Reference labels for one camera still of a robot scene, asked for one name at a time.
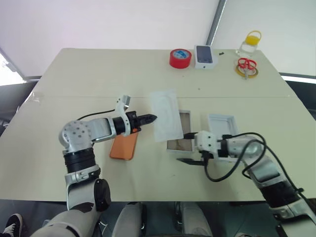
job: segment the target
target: person's leg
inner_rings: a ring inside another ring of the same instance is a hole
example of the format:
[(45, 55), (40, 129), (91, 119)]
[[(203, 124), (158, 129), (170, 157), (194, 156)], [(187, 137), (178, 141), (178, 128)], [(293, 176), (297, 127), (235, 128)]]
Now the person's leg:
[(21, 237), (22, 227), (22, 216), (14, 214), (8, 219), (3, 234), (0, 234), (0, 237)]
[(201, 208), (195, 202), (182, 202), (181, 213), (184, 234), (213, 236)]
[(139, 237), (142, 225), (142, 204), (127, 204), (114, 226), (112, 237)]

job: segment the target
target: white wall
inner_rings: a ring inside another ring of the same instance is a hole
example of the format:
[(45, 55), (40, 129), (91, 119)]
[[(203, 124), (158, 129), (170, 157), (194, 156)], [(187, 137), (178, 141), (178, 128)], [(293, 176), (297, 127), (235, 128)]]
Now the white wall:
[[(193, 48), (217, 0), (0, 0), (0, 47), (26, 76), (42, 75), (63, 47)], [(227, 0), (215, 48), (259, 49), (280, 72), (316, 74), (316, 0)]]

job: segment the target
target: black joint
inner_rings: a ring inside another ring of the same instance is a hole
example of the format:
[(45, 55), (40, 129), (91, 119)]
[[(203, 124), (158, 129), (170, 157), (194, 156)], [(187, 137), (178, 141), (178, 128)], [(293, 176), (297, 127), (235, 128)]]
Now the black joint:
[(300, 199), (297, 191), (287, 182), (279, 182), (260, 189), (271, 208), (285, 206)]
[(94, 201), (97, 211), (105, 211), (111, 204), (111, 193), (105, 179), (97, 179), (94, 183)]
[(227, 140), (220, 140), (221, 149), (217, 150), (219, 157), (228, 157)]
[(136, 115), (136, 111), (130, 111), (126, 113), (130, 124), (130, 133), (140, 132), (142, 129), (140, 128), (141, 124)]
[(121, 133), (125, 132), (125, 123), (121, 117), (113, 118), (113, 123), (117, 135), (120, 135)]
[(71, 152), (64, 155), (68, 173), (73, 173), (95, 165), (93, 148)]

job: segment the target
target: scissor handle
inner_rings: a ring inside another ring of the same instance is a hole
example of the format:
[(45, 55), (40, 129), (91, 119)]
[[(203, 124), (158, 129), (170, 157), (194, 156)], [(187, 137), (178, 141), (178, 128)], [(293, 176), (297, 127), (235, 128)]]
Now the scissor handle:
[(247, 37), (252, 34), (252, 33), (258, 33), (260, 35), (259, 39), (261, 39), (261, 32), (260, 31), (252, 31), (252, 32), (249, 32), (249, 34), (247, 34)]
[(257, 63), (251, 59), (247, 58), (239, 58), (238, 59), (238, 66), (245, 69), (253, 70), (256, 68)]

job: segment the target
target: shoe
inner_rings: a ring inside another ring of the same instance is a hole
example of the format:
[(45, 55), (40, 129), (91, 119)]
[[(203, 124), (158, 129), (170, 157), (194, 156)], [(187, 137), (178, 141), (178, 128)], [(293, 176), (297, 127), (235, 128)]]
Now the shoe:
[(6, 223), (4, 234), (9, 234), (11, 237), (21, 237), (23, 220), (20, 214), (10, 216)]

